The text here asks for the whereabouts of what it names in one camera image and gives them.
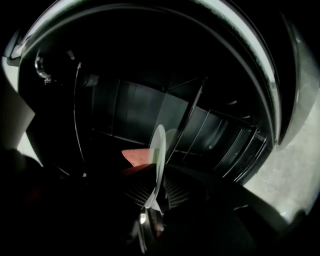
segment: concrete floor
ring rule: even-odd
[[[299,210],[310,211],[320,191],[320,93],[299,133],[274,150],[245,187],[288,222]]]

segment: grey floor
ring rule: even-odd
[[[274,150],[245,187],[288,222],[299,210],[310,211],[320,191],[320,93],[299,133]]]

